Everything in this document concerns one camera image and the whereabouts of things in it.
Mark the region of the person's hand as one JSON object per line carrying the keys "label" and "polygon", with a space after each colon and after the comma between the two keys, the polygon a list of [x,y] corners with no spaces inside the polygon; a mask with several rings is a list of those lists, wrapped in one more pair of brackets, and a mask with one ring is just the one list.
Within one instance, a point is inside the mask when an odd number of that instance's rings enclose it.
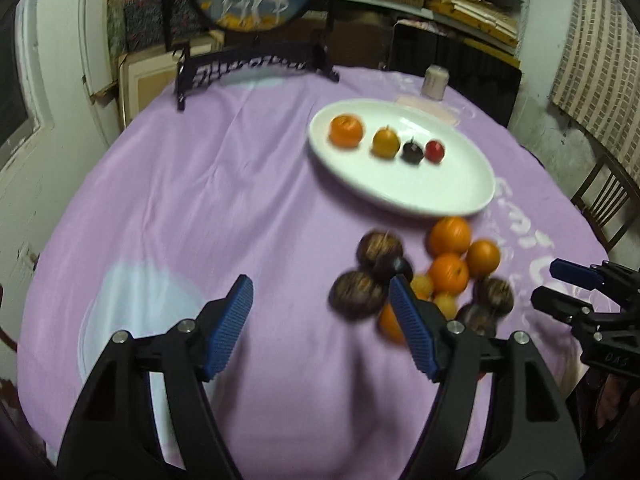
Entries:
{"label": "person's hand", "polygon": [[617,416],[622,389],[623,387],[620,385],[620,380],[614,375],[608,375],[602,388],[597,407],[597,424],[599,429],[603,428],[608,422],[612,422]]}

